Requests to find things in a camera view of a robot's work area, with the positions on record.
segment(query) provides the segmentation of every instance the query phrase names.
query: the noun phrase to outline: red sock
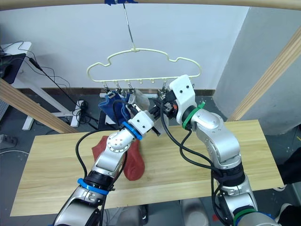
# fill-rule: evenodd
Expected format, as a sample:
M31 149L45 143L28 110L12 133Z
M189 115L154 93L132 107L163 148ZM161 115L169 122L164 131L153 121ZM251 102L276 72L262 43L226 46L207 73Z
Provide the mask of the red sock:
M105 150L108 136L103 136L99 143L92 147L94 160ZM134 141L127 151L127 162L124 167L124 175L128 180L138 180L144 173L144 161L139 152L139 140Z

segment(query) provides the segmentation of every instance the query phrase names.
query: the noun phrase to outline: green ring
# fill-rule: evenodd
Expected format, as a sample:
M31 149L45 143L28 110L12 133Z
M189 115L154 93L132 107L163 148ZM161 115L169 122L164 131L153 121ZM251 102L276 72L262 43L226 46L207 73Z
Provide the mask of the green ring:
M183 129L186 129L188 122L191 120L191 118L195 114L195 112L197 112L199 109L203 108L204 106L205 106L205 102L203 101L200 105L197 106L197 108L193 109L190 112L190 114L188 115L188 117L185 119L185 121L182 124Z
M245 215L247 213L254 213L254 212L256 212L256 210L254 210L254 209L245 209L245 210L238 212L233 219L233 226L236 226L237 219L240 218L242 215Z

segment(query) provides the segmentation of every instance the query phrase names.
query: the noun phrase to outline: black cable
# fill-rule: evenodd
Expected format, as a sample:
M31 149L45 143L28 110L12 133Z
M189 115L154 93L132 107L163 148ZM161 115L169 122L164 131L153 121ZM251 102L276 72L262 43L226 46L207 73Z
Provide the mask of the black cable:
M225 226L229 226L228 223L226 223L226 221L220 216L219 212L216 209L216 203L215 203L215 199L216 199L216 195L217 193L220 191L222 187L222 184L219 184L218 187L216 188L216 190L213 192L211 198L212 198L212 207L213 210L217 216L217 218L220 220L220 222L225 225ZM214 190L214 180L213 180L213 173L211 173L211 192Z
M100 216L99 216L99 226L103 225L103 212L104 212L104 205L105 205L106 199L107 199L107 196L104 195L104 197L103 197L103 203L102 203L102 208L100 210Z
M204 167L204 168L207 168L207 169L211 169L211 170L213 170L213 171L215 171L216 173L218 173L218 174L221 175L221 172L220 172L216 167L213 166L213 162L212 162L208 157L206 157L205 155L203 155L203 154L201 154L201 153L195 152L195 151L193 151L193 150L191 150L191 149L185 147L184 145L180 144L180 143L173 137L173 135L170 133L170 131L168 130L168 128L167 128L167 126L166 126L166 124L165 124L164 115L163 115L163 107L164 107L164 105L163 105L163 103L162 103L162 104L161 104L161 107L160 107L160 117L161 117L161 122L162 122L163 128L164 128L165 132L167 133L167 135L169 136L169 138L170 138L176 145L178 145L181 149L184 149L184 150L187 151L187 152L190 152L190 153L192 153L192 154L195 154L195 155L197 155L197 156L199 156L199 157L205 159L207 162L210 163L210 166L207 166L207 165L204 165L204 164L201 164L201 163L192 161L192 160L190 160L190 159L187 159L187 157L184 158L184 159L187 160L187 161L190 160L191 162L193 162L193 164L196 163L196 164L198 164L198 166L200 166L200 167Z
M22 49L22 48L20 48L20 47L24 44L24 41L16 41L16 42L14 42L14 43L12 43L12 44L10 44L10 45L4 47L4 48L1 48L1 49L2 49L2 50L5 50L6 48L8 48L8 47L10 47L10 46L12 46L12 45L15 45L16 43L19 43L19 42L20 42L21 44L19 45L18 50L24 50L24 51L27 51L27 52L32 53L32 55L33 55L35 61L37 61L36 55L35 55L32 51L30 51L30 50L28 50L28 49Z
M184 145L185 141L189 138L189 136L191 135L192 131L189 130L189 133L186 135L186 137L183 139L183 141L181 142L181 145ZM188 162L190 162L191 164L194 164L194 165L197 165L197 166L200 166L200 167L203 167L203 168L207 168L208 166L206 165L203 165L201 163L198 163L198 162L195 162L189 158L187 158L183 151L182 151L182 148L180 147L180 153L181 153L181 156ZM219 212L217 211L216 207L216 203L215 203L215 199L216 199L216 194L217 192L220 190L221 188L221 184L217 187L216 191L214 191L214 173L213 173L214 170L211 170L211 199L212 199L212 207L213 207L213 210L216 214L216 216L218 217L218 219L224 224L224 225L227 225L227 223L221 218L221 216L219 215Z
M101 130L101 129L97 129L97 130L94 130L94 131L92 131L92 132L86 133L85 135L83 135L83 136L78 140L78 142L77 142L76 145L75 145L75 154L76 154L76 157L77 157L77 159L79 160L79 162L80 162L80 164L81 164L81 166L82 166L82 168L83 168L83 170L84 170L84 177L87 176L87 169L86 169L86 166L85 166L83 160L82 160L81 157L80 157L80 154L79 154L79 145L80 145L80 143L83 141L83 139L85 139L87 136L90 136L91 134L97 133L97 132L100 132L100 131L102 131L102 130Z
M41 74L41 73L39 73L39 72L37 72L37 71L35 71L27 62L27 65L35 72L35 73L38 73L38 74L41 74L41 75L45 75L45 76L47 76L76 106L78 106L79 108L80 108L80 114L81 114L81 117L80 117L80 119L78 119L78 116L79 115L76 115L76 119L77 119L77 121L80 123L80 120L81 119L83 119L83 118L85 118L85 117L88 117L88 118L90 118L90 119L93 119L96 123L98 123L98 120L97 119L95 119L94 117L92 117L90 114L88 114L87 112L86 112L86 110L87 110L87 106L88 106L88 103L87 103L87 101L84 101L82 104L81 104L81 106L79 106L59 85L58 85L58 83L56 83L54 80L52 80L51 78L50 78L50 76L46 73L46 72L44 72L44 70L42 69L42 67L41 66L39 66L39 64L34 60L34 59L32 59L32 58L29 58L29 61L32 63L32 65L33 66L35 66L37 69L39 69L41 72L43 72L43 74ZM54 73L54 79L55 79L55 72L54 72L54 70L52 69L52 68L50 68L50 67L45 67L45 68L48 68L48 69L51 69L52 71L53 71L53 73ZM85 123L80 123L80 124L88 124L89 126L91 126L93 129L97 129L97 127L95 127L94 125L92 125L91 123L90 123L90 120L89 121L87 121L87 122L85 122Z
M64 79L64 78L62 78L61 76L57 76L57 75L55 75L55 71L54 71L54 69L53 68L51 68L51 67L41 67L41 68L47 68L47 69L50 69L50 70L52 70L52 72L53 72L53 80L55 81L55 78L60 78L60 79L62 79L62 80L64 80L65 82L67 82L68 83L68 86L69 86L69 88L71 89L71 87L70 87L70 83L66 80L66 79Z
M181 142L181 145L183 145L185 143L185 141L189 138L189 136L191 135L192 131L189 130L189 133L186 135L186 137L183 139L183 141ZM193 164L193 165L196 165L196 166L199 166L199 167L203 167L203 168L206 168L206 169L210 169L210 170L213 170L211 166L207 166L207 165L204 165L202 163L199 163L199 162L196 162L196 161L193 161L191 159L189 159L186 155L184 155L183 153L183 150L182 150L182 147L180 147L180 154L182 156L183 159L185 159L187 162Z

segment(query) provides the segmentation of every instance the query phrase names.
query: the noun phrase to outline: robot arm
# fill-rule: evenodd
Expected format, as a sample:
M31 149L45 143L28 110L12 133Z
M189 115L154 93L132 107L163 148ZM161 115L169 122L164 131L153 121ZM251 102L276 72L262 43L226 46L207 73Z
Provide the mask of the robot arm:
M222 118L210 113L195 102L195 93L187 75L170 83L169 92L161 92L156 105L149 112L132 105L134 117L123 122L121 131L107 139L105 151L95 161L91 171L67 200L57 215L54 226L98 226L106 195L112 190L118 177L126 151L136 139L142 139L154 128L156 120L164 112L175 117L184 129L192 129L207 146L213 166L219 173L214 178L219 183L217 195L222 220L225 225L279 226L269 216L257 212L257 204L244 173L240 147L234 135L224 126Z
M195 102L195 93L187 75L170 84L178 105L177 122L192 129L206 145L208 154L220 174L218 200L227 225L278 226L271 217L257 212L257 204L241 162L240 147L235 136L224 126L221 116L210 113Z
M78 179L79 186L58 213L54 226L98 226L106 195L122 165L125 153L136 139L142 139L153 128L155 119L134 105L136 115L119 132L107 139L105 150L97 158L89 174Z

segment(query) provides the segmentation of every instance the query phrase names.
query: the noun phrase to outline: white hanger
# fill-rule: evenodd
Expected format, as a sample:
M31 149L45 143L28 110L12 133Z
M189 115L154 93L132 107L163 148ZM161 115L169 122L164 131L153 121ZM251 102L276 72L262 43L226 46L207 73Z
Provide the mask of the white hanger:
M126 19L127 19L127 11L126 11L126 7L125 5L123 4L123 7L124 7L124 11L125 11L125 15L126 15ZM128 23L128 19L127 19L127 26L128 26L128 31L129 31L129 34L130 34L130 37L131 37L131 41L132 41L132 44L133 44L133 48L129 49L129 50L124 50L124 51L121 51L121 52L118 52L118 53L114 53L110 56L108 56L107 60L108 60L108 63L107 64L103 64L101 62L96 62L92 65L90 65L88 68L87 68L87 75L88 77L92 80L92 81L96 81L96 82L102 82L103 85L107 85L106 83L107 82L119 82L119 81L125 81L127 83L129 83L130 81L138 81L140 82L140 84L143 83L144 80L149 80L151 81L152 83L155 82L155 80L163 80L164 82L167 81L167 79L176 79L178 78L179 76L172 76L172 77L154 77L154 78L137 78L137 79L113 79L113 80L96 80L94 78L92 78L92 75L90 73L90 70L95 67L95 66L98 66L98 65L101 65L103 67L108 67L110 66L112 63L111 63L111 58L117 56L117 55L120 55L120 54L125 54L125 53L131 53L131 52L139 52L139 51L148 51L148 52L156 52L156 53L161 53L161 54L164 54L166 57L167 57L167 60L170 61L170 62L177 62L178 60L186 60L186 61L189 61L189 62L192 62L194 63L195 65L197 65L198 69L199 69L199 73L196 74L196 75L190 75L189 77L190 78L196 78L198 77L201 73L202 73L202 68L201 66L194 60L192 59L189 59L189 58L185 58L185 57L178 57L176 58L175 60L173 59L170 59L169 55L166 53L166 52L163 52L163 51L160 51L160 50L156 50L156 49L150 49L150 48L136 48L135 44L134 44L134 41L133 41L133 36L132 36L132 33L131 33L131 30L130 30L130 26L129 26L129 23Z

